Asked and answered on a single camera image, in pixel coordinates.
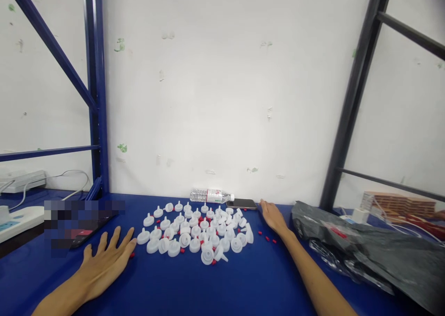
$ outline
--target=hand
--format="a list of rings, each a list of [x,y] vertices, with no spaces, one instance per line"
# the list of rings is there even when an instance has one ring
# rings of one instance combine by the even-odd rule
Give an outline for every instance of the hand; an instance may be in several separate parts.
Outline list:
[[[279,211],[274,203],[269,203],[261,199],[261,208],[263,209],[263,217],[266,223],[281,237],[284,233],[289,231],[286,222],[284,221],[283,214]]]
[[[124,271],[136,246],[136,238],[131,240],[133,232],[134,228],[130,228],[121,245],[116,247],[121,233],[121,227],[116,227],[106,250],[108,233],[104,232],[94,257],[91,244],[85,247],[82,265],[74,274],[88,288],[85,302],[101,295]]]

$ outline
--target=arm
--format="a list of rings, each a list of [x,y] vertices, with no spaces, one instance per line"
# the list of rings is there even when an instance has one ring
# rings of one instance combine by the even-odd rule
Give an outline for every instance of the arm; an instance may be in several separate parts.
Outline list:
[[[77,272],[45,297],[32,316],[70,316],[84,303],[101,295],[124,271],[136,246],[136,239],[131,240],[133,231],[131,228],[117,247],[121,227],[116,227],[106,250],[108,234],[104,232],[94,257],[88,244]]]
[[[281,237],[300,272],[311,301],[319,316],[357,315],[301,246],[295,234],[287,228],[283,215],[273,203],[261,199],[264,220]]]

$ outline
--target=dark metal frame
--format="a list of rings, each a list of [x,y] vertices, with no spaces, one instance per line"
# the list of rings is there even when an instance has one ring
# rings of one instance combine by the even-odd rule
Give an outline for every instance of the dark metal frame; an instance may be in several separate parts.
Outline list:
[[[369,0],[320,200],[320,208],[326,211],[331,211],[334,206],[334,200],[342,173],[351,174],[438,201],[445,201],[445,196],[443,195],[344,169],[354,125],[360,107],[360,101],[362,99],[363,90],[366,84],[369,68],[371,67],[371,61],[382,23],[393,28],[442,60],[445,60],[445,46],[385,13],[388,2],[389,0]]]
[[[54,38],[32,0],[15,0],[89,107],[91,145],[2,154],[0,162],[91,150],[94,184],[88,196],[94,200],[109,192],[107,112],[103,49],[102,0],[83,0],[88,62],[88,89]]]

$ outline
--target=bottle label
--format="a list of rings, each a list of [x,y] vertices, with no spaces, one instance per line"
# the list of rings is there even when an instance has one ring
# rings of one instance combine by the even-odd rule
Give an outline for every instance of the bottle label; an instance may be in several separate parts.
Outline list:
[[[207,200],[205,202],[221,203],[221,190],[207,190]]]

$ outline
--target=blue metal frame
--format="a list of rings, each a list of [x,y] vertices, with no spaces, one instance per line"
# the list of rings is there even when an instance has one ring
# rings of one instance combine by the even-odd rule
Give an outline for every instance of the blue metal frame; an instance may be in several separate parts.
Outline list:
[[[107,112],[102,0],[83,0],[88,62],[88,89],[31,0],[15,0],[89,107],[91,145],[0,155],[0,162],[91,150],[93,179],[89,200],[109,193]]]

